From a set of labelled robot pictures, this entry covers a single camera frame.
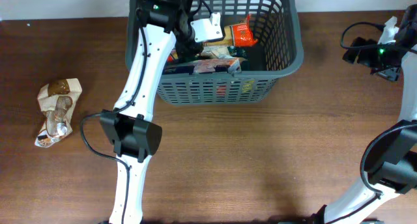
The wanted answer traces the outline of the green Nescafe bag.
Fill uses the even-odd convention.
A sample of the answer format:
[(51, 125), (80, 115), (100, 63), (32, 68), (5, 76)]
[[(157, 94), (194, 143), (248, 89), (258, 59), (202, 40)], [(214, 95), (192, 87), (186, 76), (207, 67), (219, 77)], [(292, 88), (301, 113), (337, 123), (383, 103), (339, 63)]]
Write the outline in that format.
[[(232, 55), (237, 55), (232, 58), (240, 60), (242, 71), (250, 70), (250, 61), (244, 48), (232, 48), (229, 51)], [(201, 59), (192, 57), (187, 61), (167, 62), (166, 66), (196, 60)], [(226, 72), (163, 74), (157, 93), (163, 100), (172, 104), (230, 103), (256, 100), (258, 95), (253, 94), (255, 80), (253, 78), (239, 78), (238, 74)]]

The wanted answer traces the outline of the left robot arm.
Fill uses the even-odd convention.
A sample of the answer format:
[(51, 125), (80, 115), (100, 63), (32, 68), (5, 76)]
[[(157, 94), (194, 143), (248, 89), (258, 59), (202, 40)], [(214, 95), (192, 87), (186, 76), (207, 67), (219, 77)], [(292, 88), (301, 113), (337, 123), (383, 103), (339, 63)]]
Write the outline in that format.
[(176, 42), (194, 43), (193, 0), (130, 0), (125, 61), (129, 76), (113, 110), (100, 124), (117, 162), (115, 204), (109, 223), (141, 223), (147, 167), (162, 128), (152, 123), (156, 91)]

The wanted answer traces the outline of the orange spaghetti packet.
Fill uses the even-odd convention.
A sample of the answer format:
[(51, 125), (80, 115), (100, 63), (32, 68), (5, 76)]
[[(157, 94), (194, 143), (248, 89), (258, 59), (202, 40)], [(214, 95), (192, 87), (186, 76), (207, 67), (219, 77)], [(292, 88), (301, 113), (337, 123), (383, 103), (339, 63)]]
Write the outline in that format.
[[(217, 42), (202, 42), (203, 51), (195, 56), (196, 59), (231, 59), (237, 57), (232, 55), (229, 49), (248, 48), (256, 45), (255, 39), (249, 25), (250, 15), (243, 20), (231, 25), (224, 25), (221, 15), (221, 25), (223, 27), (224, 39)], [(168, 62), (179, 61), (175, 49), (167, 59)]]

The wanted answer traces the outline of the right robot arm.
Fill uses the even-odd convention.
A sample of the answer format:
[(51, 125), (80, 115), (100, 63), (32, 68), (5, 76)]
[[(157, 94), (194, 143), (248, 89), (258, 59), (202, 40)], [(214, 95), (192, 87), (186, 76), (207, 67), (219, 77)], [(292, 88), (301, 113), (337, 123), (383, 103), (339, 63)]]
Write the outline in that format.
[(392, 17), (374, 27), (382, 33), (379, 40), (358, 37), (342, 44), (343, 60), (368, 66), (388, 81), (403, 77), (398, 122), (368, 144), (359, 179), (308, 223), (366, 223), (378, 207), (416, 189), (416, 5), (407, 7), (402, 20)]

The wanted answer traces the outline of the blue pasta packet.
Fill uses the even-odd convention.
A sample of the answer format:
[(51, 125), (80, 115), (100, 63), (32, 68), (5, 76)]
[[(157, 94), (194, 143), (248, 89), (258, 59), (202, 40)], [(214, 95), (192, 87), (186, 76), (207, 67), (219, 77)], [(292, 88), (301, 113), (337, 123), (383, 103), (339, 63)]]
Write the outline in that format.
[(211, 74), (216, 72), (235, 74), (241, 71), (238, 58), (201, 59), (188, 63), (168, 65), (164, 68), (163, 74)]

